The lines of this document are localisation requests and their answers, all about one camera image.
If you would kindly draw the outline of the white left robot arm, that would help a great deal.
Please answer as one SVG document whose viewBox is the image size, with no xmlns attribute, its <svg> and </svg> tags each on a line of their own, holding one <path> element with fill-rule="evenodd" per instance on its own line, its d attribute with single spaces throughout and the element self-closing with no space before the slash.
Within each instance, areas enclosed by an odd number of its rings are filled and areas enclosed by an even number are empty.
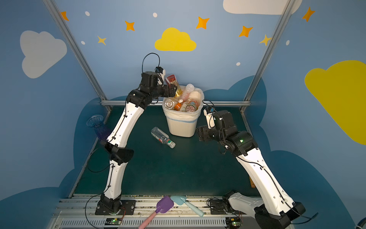
<svg viewBox="0 0 366 229">
<path fill-rule="evenodd" d="M 103 142 L 109 153 L 110 167 L 105 191 L 97 204 L 96 215 L 118 215 L 122 210 L 122 181 L 128 162 L 134 151 L 126 147 L 128 138 L 147 106 L 160 97 L 173 97 L 176 86 L 164 84 L 165 70 L 156 67 L 154 72 L 142 73 L 137 89 L 132 90 L 125 101 L 125 108 L 112 133 Z"/>
</svg>

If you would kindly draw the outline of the aluminium frame post right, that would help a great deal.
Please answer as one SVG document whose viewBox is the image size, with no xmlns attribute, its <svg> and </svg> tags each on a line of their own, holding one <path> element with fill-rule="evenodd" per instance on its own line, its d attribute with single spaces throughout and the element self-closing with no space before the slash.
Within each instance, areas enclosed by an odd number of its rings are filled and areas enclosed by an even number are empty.
<svg viewBox="0 0 366 229">
<path fill-rule="evenodd" d="M 251 98 L 259 84 L 259 81 L 262 78 L 262 76 L 265 72 L 265 69 L 271 59 L 271 56 L 272 56 L 273 52 L 275 51 L 275 48 L 281 38 L 281 35 L 283 34 L 285 27 L 292 15 L 291 12 L 295 5 L 295 2 L 296 2 L 295 0 L 290 0 L 290 1 L 287 1 L 286 5 L 285 5 L 285 8 L 284 8 L 284 10 L 279 18 L 279 21 L 274 29 L 274 32 L 272 34 L 272 39 L 269 41 L 269 43 L 267 45 L 264 56 L 260 62 L 260 65 L 256 71 L 256 74 L 254 75 L 254 78 L 245 95 L 244 101 L 246 103 L 249 103 L 251 101 Z"/>
</svg>

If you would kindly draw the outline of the purple ribbed plastic vase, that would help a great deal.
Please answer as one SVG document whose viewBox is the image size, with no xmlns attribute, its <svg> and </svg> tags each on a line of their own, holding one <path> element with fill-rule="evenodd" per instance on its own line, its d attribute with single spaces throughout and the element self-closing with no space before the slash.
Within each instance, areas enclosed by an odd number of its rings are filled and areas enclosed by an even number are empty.
<svg viewBox="0 0 366 229">
<path fill-rule="evenodd" d="M 86 125 L 94 129 L 99 140 L 106 141 L 111 134 L 111 130 L 104 123 L 104 117 L 100 114 L 91 116 L 86 121 Z"/>
</svg>

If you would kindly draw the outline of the clear square bottle green label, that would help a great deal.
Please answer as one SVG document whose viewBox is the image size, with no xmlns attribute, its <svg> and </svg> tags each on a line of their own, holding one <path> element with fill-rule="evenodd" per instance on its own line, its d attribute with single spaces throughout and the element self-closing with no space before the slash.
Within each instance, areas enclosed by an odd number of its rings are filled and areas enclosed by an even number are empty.
<svg viewBox="0 0 366 229">
<path fill-rule="evenodd" d="M 154 127 L 151 130 L 151 135 L 154 136 L 162 144 L 168 145 L 170 148 L 174 148 L 176 146 L 175 142 L 173 142 L 170 137 L 158 127 Z"/>
</svg>

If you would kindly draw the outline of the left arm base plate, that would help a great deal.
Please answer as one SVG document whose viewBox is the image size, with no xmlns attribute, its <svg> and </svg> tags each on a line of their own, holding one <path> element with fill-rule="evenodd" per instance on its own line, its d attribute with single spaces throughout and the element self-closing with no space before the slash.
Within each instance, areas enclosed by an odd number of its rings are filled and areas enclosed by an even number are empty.
<svg viewBox="0 0 366 229">
<path fill-rule="evenodd" d="M 135 205 L 135 200 L 100 200 L 95 215 L 133 215 Z"/>
</svg>

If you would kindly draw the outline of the purple pink spatula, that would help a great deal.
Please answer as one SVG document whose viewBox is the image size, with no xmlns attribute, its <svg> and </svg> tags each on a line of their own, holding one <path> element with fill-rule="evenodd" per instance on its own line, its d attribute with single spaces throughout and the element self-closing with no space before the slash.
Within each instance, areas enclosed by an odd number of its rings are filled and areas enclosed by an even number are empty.
<svg viewBox="0 0 366 229">
<path fill-rule="evenodd" d="M 174 202 L 169 196 L 164 196 L 156 205 L 156 210 L 138 227 L 145 229 L 158 213 L 166 213 L 174 206 Z"/>
</svg>

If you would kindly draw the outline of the aluminium frame post left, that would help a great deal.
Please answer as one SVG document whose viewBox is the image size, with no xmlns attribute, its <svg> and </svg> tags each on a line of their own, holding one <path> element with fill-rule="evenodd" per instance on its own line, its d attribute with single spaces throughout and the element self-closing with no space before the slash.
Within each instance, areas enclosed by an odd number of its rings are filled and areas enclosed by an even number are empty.
<svg viewBox="0 0 366 229">
<path fill-rule="evenodd" d="M 57 24 L 58 28 L 60 29 L 61 33 L 63 34 L 64 38 L 66 39 L 68 45 L 70 46 L 72 52 L 74 53 L 76 59 L 78 60 L 80 66 L 84 70 L 87 78 L 89 79 L 90 83 L 92 84 L 94 90 L 96 91 L 97 95 L 101 100 L 108 100 L 107 96 L 105 95 L 102 87 L 100 86 L 97 78 L 95 77 L 91 67 L 87 63 L 80 47 L 78 46 L 74 36 L 72 35 L 67 21 L 63 18 L 57 4 L 55 1 L 50 0 L 43 0 L 47 10 L 49 11 L 50 15 L 54 19 L 55 23 Z"/>
</svg>

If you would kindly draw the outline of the orange white tea bottle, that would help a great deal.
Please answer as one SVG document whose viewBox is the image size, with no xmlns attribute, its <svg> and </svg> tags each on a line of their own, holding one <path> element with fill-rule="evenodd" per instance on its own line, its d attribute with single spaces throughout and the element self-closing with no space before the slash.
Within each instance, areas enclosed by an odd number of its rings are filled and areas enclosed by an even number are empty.
<svg viewBox="0 0 366 229">
<path fill-rule="evenodd" d="M 184 112 L 185 111 L 185 108 L 184 108 L 184 103 L 177 103 L 173 110 L 175 111 L 181 111 L 181 112 Z"/>
</svg>

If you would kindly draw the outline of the red label clear bottle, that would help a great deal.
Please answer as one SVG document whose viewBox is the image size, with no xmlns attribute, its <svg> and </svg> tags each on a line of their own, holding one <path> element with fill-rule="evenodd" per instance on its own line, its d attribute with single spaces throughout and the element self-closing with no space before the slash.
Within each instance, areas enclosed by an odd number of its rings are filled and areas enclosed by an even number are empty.
<svg viewBox="0 0 366 229">
<path fill-rule="evenodd" d="M 196 101 L 190 101 L 187 103 L 187 106 L 185 107 L 185 112 L 195 112 L 197 111 L 198 104 Z"/>
</svg>

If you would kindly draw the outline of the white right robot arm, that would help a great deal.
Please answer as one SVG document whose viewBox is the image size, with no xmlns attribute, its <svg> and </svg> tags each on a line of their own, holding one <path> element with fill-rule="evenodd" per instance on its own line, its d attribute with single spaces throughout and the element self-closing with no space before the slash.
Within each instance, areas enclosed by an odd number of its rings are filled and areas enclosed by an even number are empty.
<svg viewBox="0 0 366 229">
<path fill-rule="evenodd" d="M 262 229 L 285 229 L 305 213 L 304 205 L 294 201 L 276 180 L 249 132 L 239 132 L 236 126 L 228 133 L 207 126 L 199 127 L 197 132 L 200 141 L 215 140 L 229 150 L 259 191 L 261 200 L 239 192 L 228 193 L 225 199 L 233 210 L 255 218 Z"/>
</svg>

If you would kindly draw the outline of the red gold energy drink bottle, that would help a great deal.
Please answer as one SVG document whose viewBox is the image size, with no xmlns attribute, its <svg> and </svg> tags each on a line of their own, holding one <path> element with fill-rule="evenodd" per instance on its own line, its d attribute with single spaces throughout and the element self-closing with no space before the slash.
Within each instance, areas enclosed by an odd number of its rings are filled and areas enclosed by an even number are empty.
<svg viewBox="0 0 366 229">
<path fill-rule="evenodd" d="M 178 98 L 181 96 L 182 94 L 182 90 L 180 88 L 180 85 L 178 83 L 178 80 L 176 78 L 176 76 L 174 74 L 166 77 L 165 81 L 167 82 L 167 84 L 169 85 L 174 85 L 176 86 L 176 92 L 175 92 L 175 98 Z"/>
</svg>

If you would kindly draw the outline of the aluminium frame post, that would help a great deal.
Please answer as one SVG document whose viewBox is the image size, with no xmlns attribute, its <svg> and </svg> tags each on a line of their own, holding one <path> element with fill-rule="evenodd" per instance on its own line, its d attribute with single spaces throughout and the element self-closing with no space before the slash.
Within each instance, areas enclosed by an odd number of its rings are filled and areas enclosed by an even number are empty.
<svg viewBox="0 0 366 229">
<path fill-rule="evenodd" d="M 284 8 L 284 10 L 279 18 L 279 21 L 274 29 L 274 32 L 272 34 L 272 39 L 269 41 L 269 43 L 267 45 L 264 56 L 260 62 L 260 65 L 256 71 L 256 74 L 254 75 L 254 78 L 245 95 L 244 101 L 246 103 L 249 103 L 251 101 L 251 98 L 259 84 L 259 81 L 262 78 L 262 76 L 265 72 L 265 69 L 271 59 L 271 56 L 272 56 L 273 52 L 275 51 L 275 48 L 281 38 L 281 35 L 283 34 L 285 27 L 292 15 L 291 12 L 295 5 L 295 2 L 296 2 L 295 0 L 290 0 L 290 1 L 287 1 L 286 5 L 285 5 L 285 8 Z"/>
<path fill-rule="evenodd" d="M 102 87 L 100 86 L 97 78 L 95 77 L 91 67 L 87 63 L 80 47 L 78 46 L 74 36 L 72 35 L 67 21 L 63 18 L 57 4 L 55 1 L 50 0 L 43 0 L 47 10 L 49 11 L 50 15 L 54 19 L 55 23 L 57 24 L 58 28 L 60 29 L 61 33 L 63 34 L 64 38 L 66 39 L 68 45 L 70 46 L 72 52 L 74 53 L 76 59 L 78 60 L 80 66 L 84 70 L 87 78 L 89 79 L 90 83 L 92 84 L 94 90 L 96 91 L 97 95 L 101 100 L 108 100 L 107 96 L 105 95 Z"/>
</svg>

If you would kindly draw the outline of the aluminium frame rail back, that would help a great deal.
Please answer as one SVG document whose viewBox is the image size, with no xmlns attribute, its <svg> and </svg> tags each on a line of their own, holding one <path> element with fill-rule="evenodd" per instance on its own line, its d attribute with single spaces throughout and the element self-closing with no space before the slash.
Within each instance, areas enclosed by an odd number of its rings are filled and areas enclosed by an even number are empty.
<svg viewBox="0 0 366 229">
<path fill-rule="evenodd" d="M 217 107 L 247 107 L 251 105 L 250 101 L 209 101 L 204 100 L 204 105 L 215 105 Z M 102 106 L 124 106 L 125 100 L 102 100 Z"/>
</svg>

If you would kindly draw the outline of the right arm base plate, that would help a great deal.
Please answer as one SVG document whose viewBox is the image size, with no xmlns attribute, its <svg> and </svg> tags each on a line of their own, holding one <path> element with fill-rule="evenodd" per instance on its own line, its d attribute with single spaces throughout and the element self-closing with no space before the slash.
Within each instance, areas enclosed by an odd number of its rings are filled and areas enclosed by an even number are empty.
<svg viewBox="0 0 366 229">
<path fill-rule="evenodd" d="M 223 215 L 228 213 L 224 205 L 224 201 L 222 199 L 217 198 L 209 199 L 208 207 L 210 208 L 210 212 L 212 215 Z"/>
</svg>

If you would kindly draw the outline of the clear bottle bird label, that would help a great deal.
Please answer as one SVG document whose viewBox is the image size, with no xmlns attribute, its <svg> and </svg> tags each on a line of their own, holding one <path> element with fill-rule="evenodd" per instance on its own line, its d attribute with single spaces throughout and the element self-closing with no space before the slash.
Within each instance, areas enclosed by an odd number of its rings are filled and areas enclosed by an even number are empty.
<svg viewBox="0 0 366 229">
<path fill-rule="evenodd" d="M 167 109 L 174 109 L 174 107 L 176 106 L 177 104 L 177 100 L 174 99 L 174 98 L 167 98 L 164 102 L 164 106 L 167 108 Z"/>
</svg>

